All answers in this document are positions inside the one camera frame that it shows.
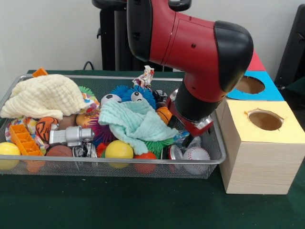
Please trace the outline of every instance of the metal basket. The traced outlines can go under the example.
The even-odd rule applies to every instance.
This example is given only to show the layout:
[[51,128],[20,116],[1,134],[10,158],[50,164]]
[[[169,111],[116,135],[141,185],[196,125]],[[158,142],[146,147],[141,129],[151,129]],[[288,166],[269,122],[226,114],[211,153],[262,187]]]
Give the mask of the metal basket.
[[[97,99],[110,93],[117,85],[132,86],[132,77],[110,76],[74,76],[67,75],[77,85],[90,88]],[[20,82],[31,78],[31,75],[23,75],[15,80],[8,92],[0,102],[0,108],[8,100],[12,89]],[[155,78],[152,87],[162,89],[170,94],[179,87],[182,79]],[[16,175],[55,175],[55,176],[102,176],[102,177],[167,177],[167,178],[203,178],[207,179],[217,164],[226,158],[226,152],[222,134],[215,114],[212,114],[214,126],[211,131],[201,136],[202,148],[206,149],[211,160],[140,160],[140,159],[107,159],[84,157],[48,157],[48,156],[4,156],[0,155],[0,174]],[[0,128],[0,142],[5,141],[5,127],[10,119],[4,120]],[[19,163],[10,170],[1,170],[7,163]],[[115,168],[125,164],[125,168]],[[189,173],[185,167],[199,170],[200,175]]]

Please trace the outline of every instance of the white wall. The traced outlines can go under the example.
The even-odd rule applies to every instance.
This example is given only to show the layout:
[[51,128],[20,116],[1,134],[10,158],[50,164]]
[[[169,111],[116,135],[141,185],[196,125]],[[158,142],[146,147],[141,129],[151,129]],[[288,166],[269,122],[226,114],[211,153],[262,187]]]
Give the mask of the white wall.
[[[301,0],[193,0],[186,13],[246,27],[267,71],[276,76]],[[90,0],[0,0],[0,97],[28,69],[102,67],[99,10]]]

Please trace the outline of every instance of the brown ball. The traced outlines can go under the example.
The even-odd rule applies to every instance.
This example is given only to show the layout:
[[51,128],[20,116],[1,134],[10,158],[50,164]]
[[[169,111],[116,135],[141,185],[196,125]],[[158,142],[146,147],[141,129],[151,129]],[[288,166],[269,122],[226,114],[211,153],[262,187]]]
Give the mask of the brown ball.
[[73,156],[72,150],[67,146],[54,146],[46,156]]
[[76,124],[80,125],[82,128],[87,128],[92,118],[98,117],[99,115],[99,110],[91,111],[88,114],[79,114],[76,116]]
[[160,107],[157,110],[157,114],[158,114],[158,116],[160,116],[162,121],[164,121],[164,123],[166,125],[168,125],[168,123],[172,117],[172,113],[169,111],[169,109],[167,107]]
[[36,124],[36,134],[42,138],[42,140],[49,141],[50,130],[52,124],[58,124],[58,120],[52,117],[41,118]]
[[64,116],[63,119],[59,122],[58,130],[65,130],[70,126],[76,126],[76,114]]

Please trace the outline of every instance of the blue furry toy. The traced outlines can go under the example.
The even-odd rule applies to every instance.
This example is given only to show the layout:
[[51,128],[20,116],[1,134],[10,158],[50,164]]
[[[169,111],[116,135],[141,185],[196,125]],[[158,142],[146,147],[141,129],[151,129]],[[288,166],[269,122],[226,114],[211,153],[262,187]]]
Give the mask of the blue furry toy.
[[122,102],[127,102],[132,100],[132,93],[139,92],[142,94],[143,98],[147,100],[150,106],[152,106],[153,109],[156,109],[156,101],[152,95],[152,92],[149,89],[141,88],[140,86],[134,86],[133,88],[130,88],[122,97]]
[[141,88],[140,86],[134,86],[133,88],[129,88],[125,85],[117,86],[114,90],[112,90],[111,94],[116,94],[122,99],[122,102],[128,102],[132,100],[132,93],[139,92],[144,99],[147,100],[150,106],[153,109],[156,109],[156,101],[154,99],[153,93],[146,88]]

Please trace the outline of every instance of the mint green washcloth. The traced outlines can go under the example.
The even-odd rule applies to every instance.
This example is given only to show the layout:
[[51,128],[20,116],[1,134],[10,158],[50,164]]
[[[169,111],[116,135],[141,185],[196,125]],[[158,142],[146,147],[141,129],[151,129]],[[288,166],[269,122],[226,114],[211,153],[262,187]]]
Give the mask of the mint green washcloth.
[[148,152],[143,141],[163,141],[178,134],[176,129],[165,125],[145,99],[140,102],[106,102],[101,107],[99,124],[109,125],[114,136],[128,143],[136,155]]

